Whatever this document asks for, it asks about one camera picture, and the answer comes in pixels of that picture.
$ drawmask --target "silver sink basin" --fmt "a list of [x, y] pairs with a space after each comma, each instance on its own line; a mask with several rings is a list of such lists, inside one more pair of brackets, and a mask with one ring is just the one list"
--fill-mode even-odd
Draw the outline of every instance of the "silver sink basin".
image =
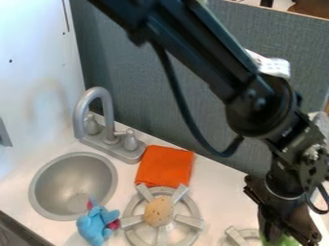
[[33, 208], [53, 220], [74, 220], [87, 211], [90, 196], [107, 204], [114, 195], [114, 165], [93, 153], [70, 153], [44, 165], [32, 179], [29, 198]]

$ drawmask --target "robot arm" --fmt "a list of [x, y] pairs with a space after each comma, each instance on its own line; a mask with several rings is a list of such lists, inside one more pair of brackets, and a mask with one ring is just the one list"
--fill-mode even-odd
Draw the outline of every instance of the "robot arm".
[[[260, 73], [237, 41], [196, 0], [89, 1], [124, 28], [136, 45], [152, 43], [173, 85], [166, 51], [209, 85], [225, 104], [227, 121], [238, 135], [258, 138], [268, 146], [272, 165], [266, 178], [247, 176], [245, 188], [259, 205], [266, 239], [275, 241], [278, 229], [303, 245], [316, 245], [320, 234], [306, 204], [325, 212], [309, 198], [329, 178], [328, 156], [324, 136], [300, 111], [301, 97], [288, 82]], [[296, 218], [300, 213], [306, 214], [303, 222]]]

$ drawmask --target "gray wall panel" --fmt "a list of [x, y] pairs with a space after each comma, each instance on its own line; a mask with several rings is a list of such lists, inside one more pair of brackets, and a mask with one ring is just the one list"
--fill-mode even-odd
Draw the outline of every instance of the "gray wall panel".
[[[71, 5], [86, 84], [111, 91], [116, 119], [213, 158], [185, 126], [151, 47], [134, 46], [87, 1], [71, 0]], [[246, 48], [289, 60], [291, 84], [304, 94], [304, 108], [320, 108], [328, 87], [329, 50], [323, 47], [329, 22], [221, 1], [211, 1], [210, 9]], [[173, 61], [196, 122], [208, 140], [222, 149], [234, 136], [226, 125], [222, 104], [199, 78]], [[269, 166], [268, 150], [255, 140], [245, 141], [231, 159], [215, 159], [259, 175]]]

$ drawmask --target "blue stuffed toy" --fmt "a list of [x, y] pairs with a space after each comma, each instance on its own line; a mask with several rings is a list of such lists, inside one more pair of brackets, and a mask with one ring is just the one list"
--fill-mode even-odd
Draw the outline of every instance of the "blue stuffed toy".
[[88, 215], [77, 220], [78, 232], [90, 245], [102, 246], [113, 233], [109, 225], [117, 220], [119, 214], [118, 210], [108, 211], [103, 206], [92, 203]]

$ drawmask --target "silver faucet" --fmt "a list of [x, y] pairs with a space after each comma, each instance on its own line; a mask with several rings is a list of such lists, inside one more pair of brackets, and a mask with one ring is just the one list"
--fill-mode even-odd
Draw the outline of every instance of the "silver faucet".
[[[90, 135], [86, 131], [85, 117], [89, 104], [95, 98], [102, 100], [105, 126], [100, 126], [99, 133], [97, 131], [96, 134]], [[109, 91], [100, 86], [90, 88], [83, 94], [74, 110], [73, 129], [74, 136], [82, 143], [130, 164], [139, 162], [146, 149], [145, 143], [136, 139], [133, 129], [125, 132], [115, 130], [112, 96]]]
[[83, 94], [78, 105], [75, 107], [73, 116], [74, 136], [78, 139], [81, 139], [86, 135], [84, 125], [85, 115], [87, 110], [89, 109], [89, 104], [96, 98], [100, 98], [102, 100], [106, 131], [105, 138], [109, 143], [117, 142], [117, 137], [114, 135], [114, 105], [112, 101], [112, 96], [109, 91], [100, 86], [93, 87], [87, 90]]

